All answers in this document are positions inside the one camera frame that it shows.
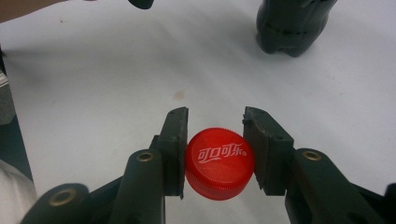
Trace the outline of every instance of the table surface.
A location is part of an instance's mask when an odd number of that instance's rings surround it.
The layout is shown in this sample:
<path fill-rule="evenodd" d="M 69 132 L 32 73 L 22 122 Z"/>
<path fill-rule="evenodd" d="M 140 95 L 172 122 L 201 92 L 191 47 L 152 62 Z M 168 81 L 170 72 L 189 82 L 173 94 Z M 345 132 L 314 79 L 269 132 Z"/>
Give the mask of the table surface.
<path fill-rule="evenodd" d="M 396 180 L 396 2 L 337 2 L 299 58 L 258 47 L 260 3 L 71 1 L 0 24 L 38 194 L 119 177 L 174 108 L 190 109 L 191 139 L 208 127 L 242 133 L 247 105 L 383 194 Z M 183 201 L 166 200 L 168 223 L 289 223 L 284 198 L 266 197 L 254 176 L 226 202 L 189 184 Z"/>

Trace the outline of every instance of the dark cola bottle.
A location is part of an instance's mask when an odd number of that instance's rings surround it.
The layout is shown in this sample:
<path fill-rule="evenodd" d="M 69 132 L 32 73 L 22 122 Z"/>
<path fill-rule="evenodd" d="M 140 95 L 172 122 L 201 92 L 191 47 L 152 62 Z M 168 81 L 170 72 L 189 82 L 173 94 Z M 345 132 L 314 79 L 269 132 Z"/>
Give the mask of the dark cola bottle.
<path fill-rule="evenodd" d="M 257 16 L 257 39 L 269 54 L 304 53 L 323 31 L 337 0 L 263 0 Z"/>

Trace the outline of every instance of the red bottle cap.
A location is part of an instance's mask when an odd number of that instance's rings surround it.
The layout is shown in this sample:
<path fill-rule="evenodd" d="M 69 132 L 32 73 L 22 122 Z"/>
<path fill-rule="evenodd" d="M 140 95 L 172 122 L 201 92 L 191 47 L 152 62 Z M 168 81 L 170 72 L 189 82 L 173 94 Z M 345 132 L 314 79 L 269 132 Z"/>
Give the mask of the red bottle cap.
<path fill-rule="evenodd" d="M 187 146 L 186 177 L 195 191 L 212 200 L 238 195 L 254 171 L 253 151 L 239 134 L 205 129 Z"/>

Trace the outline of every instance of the brown spot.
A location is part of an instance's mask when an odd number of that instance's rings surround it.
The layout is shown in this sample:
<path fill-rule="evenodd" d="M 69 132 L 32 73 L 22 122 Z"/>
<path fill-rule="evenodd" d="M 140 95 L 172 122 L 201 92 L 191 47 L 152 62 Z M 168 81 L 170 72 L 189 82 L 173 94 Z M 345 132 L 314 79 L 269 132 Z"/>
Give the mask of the brown spot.
<path fill-rule="evenodd" d="M 186 89 L 183 89 L 181 91 L 175 92 L 173 99 L 177 101 L 181 101 L 184 99 L 184 95 L 186 94 Z"/>

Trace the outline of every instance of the white fabric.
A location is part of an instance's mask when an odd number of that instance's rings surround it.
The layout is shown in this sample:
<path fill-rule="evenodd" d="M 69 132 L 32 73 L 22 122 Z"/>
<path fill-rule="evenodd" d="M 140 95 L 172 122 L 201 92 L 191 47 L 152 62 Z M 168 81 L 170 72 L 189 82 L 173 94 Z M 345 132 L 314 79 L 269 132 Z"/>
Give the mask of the white fabric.
<path fill-rule="evenodd" d="M 0 220 L 2 224 L 20 223 L 36 200 L 31 180 L 0 160 Z"/>

